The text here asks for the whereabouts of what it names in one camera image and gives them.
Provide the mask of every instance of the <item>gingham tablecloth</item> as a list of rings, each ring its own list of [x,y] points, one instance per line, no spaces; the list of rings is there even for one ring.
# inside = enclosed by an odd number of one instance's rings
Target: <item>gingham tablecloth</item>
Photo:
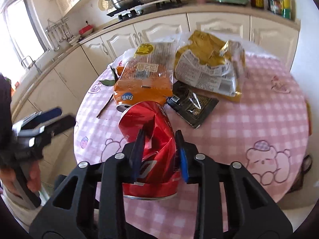
[[[278,202],[290,189],[302,164],[308,140],[304,96],[281,62],[246,57],[247,75],[240,104],[220,101],[198,128],[193,129],[169,106],[165,110],[173,129],[216,162],[239,161]],[[112,79],[107,69],[85,95],[77,114],[74,152],[77,162],[96,164],[121,152],[126,141],[118,128],[121,113],[115,102],[100,119],[96,115],[109,100],[113,87],[99,80]],[[193,238],[197,185],[180,182],[177,195],[163,201],[124,199],[126,220],[157,238]],[[224,230],[227,211],[223,196]]]

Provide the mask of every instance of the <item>twig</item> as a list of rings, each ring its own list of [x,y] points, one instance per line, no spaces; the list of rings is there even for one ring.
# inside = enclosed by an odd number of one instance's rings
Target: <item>twig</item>
[[[113,94],[112,96],[110,97],[110,99],[108,100],[108,102],[104,105],[103,109],[101,109],[101,111],[98,113],[98,115],[96,116],[98,119],[99,117],[101,116],[101,114],[103,113],[103,111],[107,108],[107,106],[110,104],[111,100],[113,99]]]

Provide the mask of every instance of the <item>crushed red can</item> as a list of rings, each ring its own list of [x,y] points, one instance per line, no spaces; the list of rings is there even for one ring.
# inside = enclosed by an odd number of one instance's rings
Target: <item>crushed red can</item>
[[[176,193],[180,180],[174,132],[164,108],[157,102],[140,102],[123,112],[119,128],[128,143],[138,132],[146,134],[140,175],[134,184],[123,184],[126,197],[163,199]]]

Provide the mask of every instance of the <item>black packet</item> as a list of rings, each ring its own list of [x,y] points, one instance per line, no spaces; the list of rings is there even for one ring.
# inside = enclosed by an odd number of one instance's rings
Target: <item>black packet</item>
[[[167,104],[193,128],[198,128],[218,104],[216,98],[194,93],[187,84],[177,81]]]

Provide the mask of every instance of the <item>window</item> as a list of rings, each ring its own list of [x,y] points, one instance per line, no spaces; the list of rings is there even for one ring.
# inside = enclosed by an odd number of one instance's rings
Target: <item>window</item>
[[[0,17],[0,72],[12,84],[25,74],[25,68],[31,64],[30,58],[37,60],[46,50],[29,16],[26,0],[15,0],[5,8]]]

